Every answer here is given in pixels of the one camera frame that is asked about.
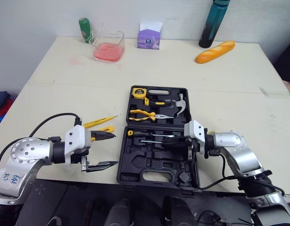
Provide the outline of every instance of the handwritten label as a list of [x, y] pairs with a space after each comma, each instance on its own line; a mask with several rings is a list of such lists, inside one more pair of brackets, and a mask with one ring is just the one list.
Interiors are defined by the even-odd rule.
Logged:
[[12, 172], [7, 170], [5, 171], [3, 177], [0, 180], [0, 185], [2, 185], [1, 187], [5, 189], [17, 187], [20, 184], [23, 177], [24, 177], [23, 173]]

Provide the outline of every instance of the tape measure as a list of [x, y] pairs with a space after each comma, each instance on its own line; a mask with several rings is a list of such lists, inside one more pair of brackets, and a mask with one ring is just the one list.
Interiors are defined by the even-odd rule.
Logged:
[[132, 96], [135, 99], [145, 99], [146, 95], [147, 95], [147, 89], [133, 88], [133, 90], [132, 90]]

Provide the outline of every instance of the tissue box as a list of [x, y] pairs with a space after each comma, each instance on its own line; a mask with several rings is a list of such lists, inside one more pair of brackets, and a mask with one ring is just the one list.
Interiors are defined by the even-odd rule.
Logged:
[[138, 48], [159, 49], [160, 31], [163, 23], [144, 22], [140, 25], [140, 32], [137, 36]]

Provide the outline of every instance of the toolbox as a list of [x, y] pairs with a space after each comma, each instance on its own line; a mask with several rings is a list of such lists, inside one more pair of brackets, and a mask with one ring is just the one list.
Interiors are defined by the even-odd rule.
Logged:
[[183, 137], [184, 124], [191, 121], [187, 89], [132, 86], [126, 121], [118, 183], [132, 190], [136, 186], [196, 190], [199, 180], [195, 154], [195, 173], [191, 175], [190, 153], [161, 144], [168, 136]]

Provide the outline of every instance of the red cloth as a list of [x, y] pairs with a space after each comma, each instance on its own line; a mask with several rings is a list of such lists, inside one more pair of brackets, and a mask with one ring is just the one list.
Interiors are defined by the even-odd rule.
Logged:
[[7, 101], [5, 102], [4, 106], [0, 109], [0, 117], [2, 115], [4, 115], [6, 112], [8, 112], [8, 110], [12, 106], [13, 102], [14, 102], [13, 100], [7, 99]]

